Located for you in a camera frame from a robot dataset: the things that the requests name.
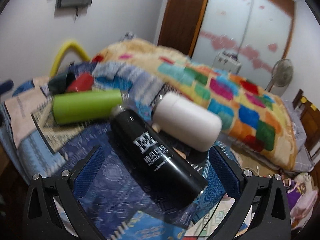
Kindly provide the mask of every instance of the yellow sticky note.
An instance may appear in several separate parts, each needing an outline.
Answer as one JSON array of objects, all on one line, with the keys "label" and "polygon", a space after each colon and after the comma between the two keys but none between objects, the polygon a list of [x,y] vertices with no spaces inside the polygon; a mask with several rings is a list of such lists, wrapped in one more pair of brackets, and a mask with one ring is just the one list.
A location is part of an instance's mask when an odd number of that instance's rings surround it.
[{"label": "yellow sticky note", "polygon": [[317,110],[317,107],[314,104],[312,104],[310,107],[313,109],[313,111]]},{"label": "yellow sticky note", "polygon": [[300,99],[300,101],[301,101],[301,103],[305,104],[308,100],[307,100],[305,97],[302,97],[302,98]]}]

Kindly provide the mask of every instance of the black bottle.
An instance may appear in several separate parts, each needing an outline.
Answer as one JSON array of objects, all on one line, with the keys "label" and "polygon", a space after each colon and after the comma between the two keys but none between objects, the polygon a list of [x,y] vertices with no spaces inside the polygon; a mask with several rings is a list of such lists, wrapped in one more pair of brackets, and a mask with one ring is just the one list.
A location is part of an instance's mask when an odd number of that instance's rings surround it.
[{"label": "black bottle", "polygon": [[127,156],[180,207],[191,204],[208,182],[133,110],[115,107],[110,124]]}]

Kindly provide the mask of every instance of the frosted glass door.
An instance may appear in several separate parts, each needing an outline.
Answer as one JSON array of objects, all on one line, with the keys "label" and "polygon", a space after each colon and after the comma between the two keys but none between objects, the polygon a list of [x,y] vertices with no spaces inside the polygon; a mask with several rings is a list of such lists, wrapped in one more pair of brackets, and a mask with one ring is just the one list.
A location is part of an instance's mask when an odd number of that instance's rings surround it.
[{"label": "frosted glass door", "polygon": [[252,0],[208,0],[192,60],[212,66],[221,51],[235,53],[244,36]]},{"label": "frosted glass door", "polygon": [[292,18],[269,0],[254,0],[239,61],[244,76],[266,88],[275,63],[284,54]]}]

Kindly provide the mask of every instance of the thermos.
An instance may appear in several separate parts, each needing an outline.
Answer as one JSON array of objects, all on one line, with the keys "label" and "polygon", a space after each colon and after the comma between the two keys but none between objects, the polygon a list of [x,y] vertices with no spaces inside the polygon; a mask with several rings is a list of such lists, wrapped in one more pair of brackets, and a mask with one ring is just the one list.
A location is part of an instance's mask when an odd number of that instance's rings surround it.
[{"label": "thermos", "polygon": [[115,107],[110,114],[113,133],[126,150],[126,156],[168,192],[181,207],[191,204],[208,182],[133,110]]},{"label": "thermos", "polygon": [[152,120],[162,131],[199,152],[212,147],[222,128],[219,116],[172,92],[160,96]]},{"label": "thermos", "polygon": [[127,104],[129,94],[120,90],[87,91],[53,97],[52,113],[59,125],[108,118],[111,109]]}]

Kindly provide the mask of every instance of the white logo on bottle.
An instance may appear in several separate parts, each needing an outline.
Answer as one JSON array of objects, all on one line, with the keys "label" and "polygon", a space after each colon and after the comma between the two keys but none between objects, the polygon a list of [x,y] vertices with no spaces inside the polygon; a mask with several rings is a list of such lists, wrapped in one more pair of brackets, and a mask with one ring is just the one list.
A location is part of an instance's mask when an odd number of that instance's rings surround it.
[{"label": "white logo on bottle", "polygon": [[155,145],[157,141],[149,135],[149,132],[145,132],[135,139],[133,143],[137,145],[140,148],[141,153],[144,154],[151,146]]}]

